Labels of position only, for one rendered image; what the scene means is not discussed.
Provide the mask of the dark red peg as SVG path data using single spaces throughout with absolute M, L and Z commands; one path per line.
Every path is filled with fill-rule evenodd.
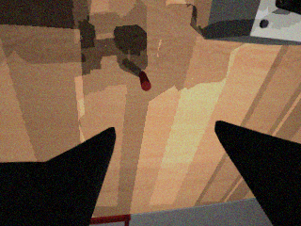
M 140 79 L 140 84 L 141 88 L 145 91 L 148 91 L 151 89 L 151 83 L 149 78 L 147 77 L 145 72 L 140 72 L 139 73 L 139 79 Z

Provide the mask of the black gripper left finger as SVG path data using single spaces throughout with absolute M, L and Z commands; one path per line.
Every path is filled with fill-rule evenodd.
M 0 163 L 0 197 L 34 198 L 53 226 L 89 226 L 115 141 L 109 127 L 45 162 Z

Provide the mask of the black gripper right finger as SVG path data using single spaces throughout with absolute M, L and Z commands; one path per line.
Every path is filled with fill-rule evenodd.
M 301 226 L 301 144 L 216 121 L 214 132 L 274 226 Z

